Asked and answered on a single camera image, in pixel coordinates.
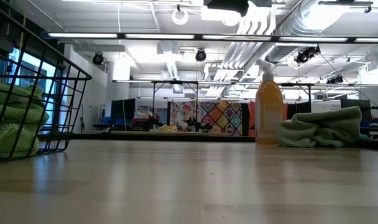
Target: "spray bottle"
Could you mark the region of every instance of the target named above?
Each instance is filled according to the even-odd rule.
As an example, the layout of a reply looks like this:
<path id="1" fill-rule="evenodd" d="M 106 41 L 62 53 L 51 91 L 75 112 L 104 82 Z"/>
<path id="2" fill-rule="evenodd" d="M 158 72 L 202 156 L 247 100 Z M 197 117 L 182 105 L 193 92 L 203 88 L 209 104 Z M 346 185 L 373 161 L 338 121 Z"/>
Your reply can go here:
<path id="1" fill-rule="evenodd" d="M 283 121 L 283 96 L 279 86 L 274 82 L 274 65 L 258 59 L 262 82 L 256 96 L 256 143 L 278 144 L 276 128 Z"/>

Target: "black wire basket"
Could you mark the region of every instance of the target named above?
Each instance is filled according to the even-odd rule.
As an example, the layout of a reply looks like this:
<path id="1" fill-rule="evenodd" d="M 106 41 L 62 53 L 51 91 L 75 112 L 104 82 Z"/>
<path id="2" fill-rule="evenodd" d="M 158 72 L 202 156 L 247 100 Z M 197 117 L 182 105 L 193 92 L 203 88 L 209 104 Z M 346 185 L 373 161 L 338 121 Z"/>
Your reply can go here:
<path id="1" fill-rule="evenodd" d="M 21 35 L 14 43 L 15 58 L 2 49 L 11 32 Z M 35 58 L 29 55 L 28 46 L 40 49 L 35 65 L 26 62 Z M 64 151 L 73 136 L 86 82 L 91 79 L 0 10 L 0 161 Z"/>

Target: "colorful quilt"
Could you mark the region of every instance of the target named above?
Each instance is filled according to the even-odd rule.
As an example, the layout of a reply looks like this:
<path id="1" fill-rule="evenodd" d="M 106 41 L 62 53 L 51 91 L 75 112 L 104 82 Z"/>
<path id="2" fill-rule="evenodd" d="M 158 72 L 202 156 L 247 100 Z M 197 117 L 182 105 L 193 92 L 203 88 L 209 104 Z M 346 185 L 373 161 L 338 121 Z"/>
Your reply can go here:
<path id="1" fill-rule="evenodd" d="M 186 127 L 189 118 L 196 118 L 196 102 L 189 101 L 184 103 L 171 102 L 170 106 L 170 125 Z"/>
<path id="2" fill-rule="evenodd" d="M 186 120 L 196 117 L 195 101 L 171 102 L 170 125 L 186 126 Z M 198 118 L 202 123 L 209 123 L 212 133 L 229 133 L 232 136 L 242 136 L 242 109 L 240 103 L 199 102 Z"/>
<path id="3" fill-rule="evenodd" d="M 202 102 L 200 109 L 202 123 L 213 126 L 212 133 L 229 133 L 242 136 L 242 111 L 240 103 Z"/>

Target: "wooden floor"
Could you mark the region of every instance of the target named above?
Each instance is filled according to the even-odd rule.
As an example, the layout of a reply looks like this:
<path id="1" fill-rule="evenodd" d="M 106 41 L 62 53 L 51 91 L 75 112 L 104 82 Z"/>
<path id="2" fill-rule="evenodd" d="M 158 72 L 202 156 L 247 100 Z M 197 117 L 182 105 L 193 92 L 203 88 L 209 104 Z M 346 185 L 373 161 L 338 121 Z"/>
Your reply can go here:
<path id="1" fill-rule="evenodd" d="M 378 152 L 72 141 L 0 163 L 0 223 L 375 224 Z"/>

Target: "green towel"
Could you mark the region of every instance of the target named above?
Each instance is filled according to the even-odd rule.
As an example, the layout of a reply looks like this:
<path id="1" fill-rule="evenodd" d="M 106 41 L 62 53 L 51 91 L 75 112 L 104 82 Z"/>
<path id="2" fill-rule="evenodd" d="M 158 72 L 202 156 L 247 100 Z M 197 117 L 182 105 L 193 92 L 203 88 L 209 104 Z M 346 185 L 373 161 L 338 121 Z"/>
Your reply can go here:
<path id="1" fill-rule="evenodd" d="M 281 146 L 344 147 L 359 139 L 362 113 L 358 106 L 325 113 L 295 114 L 278 125 Z"/>
<path id="2" fill-rule="evenodd" d="M 0 83 L 0 90 L 9 91 L 9 87 L 10 85 Z M 22 96 L 30 96 L 32 92 L 32 87 L 14 86 L 12 92 Z M 25 124 L 23 126 L 13 157 L 22 157 L 26 156 L 27 153 L 29 153 L 32 141 L 35 136 L 35 132 L 37 130 L 37 124 L 44 124 L 45 122 L 47 122 L 49 118 L 49 115 L 45 113 L 43 120 L 40 120 L 41 115 L 44 111 L 44 104 L 39 100 L 42 97 L 42 92 L 43 91 L 41 87 L 37 86 L 34 93 L 34 99 L 30 104 L 29 112 L 25 120 L 25 123 L 34 124 Z M 4 121 L 22 122 L 26 106 L 29 102 L 28 98 L 24 98 L 22 96 L 11 95 L 4 114 Z M 6 98 L 7 93 L 0 92 L 0 115 L 2 107 L 5 104 Z M 10 155 L 20 125 L 21 124 L 19 123 L 1 123 L 0 158 L 5 158 Z M 39 140 L 36 138 L 31 155 L 37 152 L 38 145 Z"/>

